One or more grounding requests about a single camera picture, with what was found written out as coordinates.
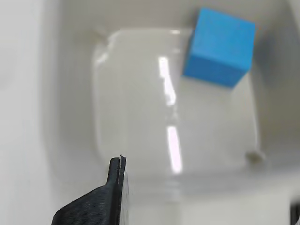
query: blue foam block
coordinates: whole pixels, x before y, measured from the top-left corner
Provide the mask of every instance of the blue foam block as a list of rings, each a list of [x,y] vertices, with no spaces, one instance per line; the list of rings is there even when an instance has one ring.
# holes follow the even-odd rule
[[[255,24],[202,8],[184,75],[234,87],[252,65]]]

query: bin floor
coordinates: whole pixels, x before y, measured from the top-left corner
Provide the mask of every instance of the bin floor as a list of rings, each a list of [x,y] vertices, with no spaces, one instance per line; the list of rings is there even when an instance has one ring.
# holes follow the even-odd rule
[[[259,147],[250,74],[233,90],[183,77],[191,34],[120,30],[95,50],[98,149],[135,179],[240,170]]]

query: black plastic part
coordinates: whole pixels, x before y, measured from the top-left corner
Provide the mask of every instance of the black plastic part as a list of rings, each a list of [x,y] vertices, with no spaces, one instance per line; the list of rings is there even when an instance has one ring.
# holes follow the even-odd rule
[[[293,204],[290,208],[290,224],[295,225],[298,222],[299,216],[300,216],[300,204]]]
[[[112,158],[107,182],[61,208],[52,225],[119,225],[126,158]]]

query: white container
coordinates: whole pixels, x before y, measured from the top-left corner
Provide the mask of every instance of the white container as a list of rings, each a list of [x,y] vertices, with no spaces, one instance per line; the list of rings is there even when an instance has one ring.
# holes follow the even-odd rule
[[[242,190],[299,169],[297,4],[49,1],[43,129],[57,192],[97,187],[119,154],[137,201]],[[233,90],[181,76],[202,6],[257,25],[253,68]]]

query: blue cube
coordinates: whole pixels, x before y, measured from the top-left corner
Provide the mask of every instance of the blue cube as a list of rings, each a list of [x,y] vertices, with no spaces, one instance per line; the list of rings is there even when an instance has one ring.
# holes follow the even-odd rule
[[[255,24],[202,8],[184,75],[234,87],[252,65]]]

